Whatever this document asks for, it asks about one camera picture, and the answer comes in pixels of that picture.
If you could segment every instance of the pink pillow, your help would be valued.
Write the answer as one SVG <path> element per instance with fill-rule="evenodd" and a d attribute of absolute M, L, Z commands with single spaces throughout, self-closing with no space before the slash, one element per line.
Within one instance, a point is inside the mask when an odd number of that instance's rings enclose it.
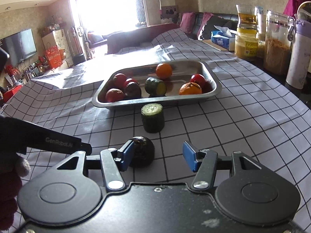
<path fill-rule="evenodd" d="M 205 25 L 205 23 L 206 23 L 208 20 L 210 20 L 210 18 L 211 18 L 212 16 L 213 16 L 212 13 L 204 12 L 203 18 L 202 18 L 202 22 L 201 22 L 201 26 L 200 26 L 200 29 L 199 29 L 198 32 L 197 32 L 197 37 L 199 37 L 200 32 L 201 32 L 203 26 Z"/>
<path fill-rule="evenodd" d="M 183 18 L 180 23 L 180 28 L 184 33 L 190 34 L 195 21 L 195 13 L 187 12 L 183 13 Z"/>

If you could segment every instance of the tablecloth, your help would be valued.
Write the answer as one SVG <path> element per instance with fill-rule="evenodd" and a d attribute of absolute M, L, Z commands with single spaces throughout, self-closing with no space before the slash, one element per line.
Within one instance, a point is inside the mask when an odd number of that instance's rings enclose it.
<path fill-rule="evenodd" d="M 148 168 L 129 168 L 122 173 L 126 183 L 190 182 L 194 174 L 182 156 L 186 140 L 198 149 L 210 148 L 219 155 L 242 151 L 299 189 L 301 204 L 294 220 L 310 231 L 311 110 L 304 103 L 249 62 L 200 41 L 183 39 L 154 47 L 126 48 L 120 53 L 35 78 L 0 113 L 80 137 L 92 145 L 93 154 L 109 147 L 120 148 L 133 136 L 147 136 L 155 145 L 155 160 Z M 223 89 L 203 103 L 165 107 L 161 132 L 144 131 L 140 109 L 108 110 L 92 105 L 91 98 L 102 83 L 103 73 L 117 71 L 128 62 L 140 65 L 177 59 L 205 61 Z M 23 183 L 66 157 L 32 148 L 22 156 L 31 165 L 31 173 Z M 99 170 L 89 174 L 103 184 Z M 228 171 L 218 171 L 215 185 L 228 177 Z M 14 225 L 5 232 L 15 231 L 23 222 L 18 210 Z"/>

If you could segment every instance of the refrigerator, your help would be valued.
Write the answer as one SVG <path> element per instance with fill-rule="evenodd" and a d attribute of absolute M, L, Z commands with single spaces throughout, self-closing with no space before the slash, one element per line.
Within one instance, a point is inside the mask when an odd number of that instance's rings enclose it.
<path fill-rule="evenodd" d="M 45 50 L 53 46 L 57 46 L 58 49 L 65 49 L 65 52 L 66 52 L 65 61 L 67 62 L 68 67 L 71 67 L 73 65 L 73 59 L 71 57 L 71 53 L 70 53 L 67 39 L 65 36 L 65 32 L 63 29 L 52 31 L 48 35 L 44 36 L 42 38 L 42 41 L 43 41 Z"/>

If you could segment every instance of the water bottle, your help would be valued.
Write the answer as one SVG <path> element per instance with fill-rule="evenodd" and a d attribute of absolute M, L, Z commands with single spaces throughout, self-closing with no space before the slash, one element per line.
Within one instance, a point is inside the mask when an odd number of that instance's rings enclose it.
<path fill-rule="evenodd" d="M 296 33 L 290 58 L 286 82 L 296 89 L 304 87 L 311 55 L 311 23 L 306 20 L 296 21 Z"/>

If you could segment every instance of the television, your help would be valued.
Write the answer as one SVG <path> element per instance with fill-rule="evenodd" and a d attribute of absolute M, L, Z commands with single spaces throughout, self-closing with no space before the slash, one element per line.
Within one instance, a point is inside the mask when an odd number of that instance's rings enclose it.
<path fill-rule="evenodd" d="M 12 66 L 18 65 L 37 53 L 31 29 L 1 39 L 0 47 L 10 55 Z"/>

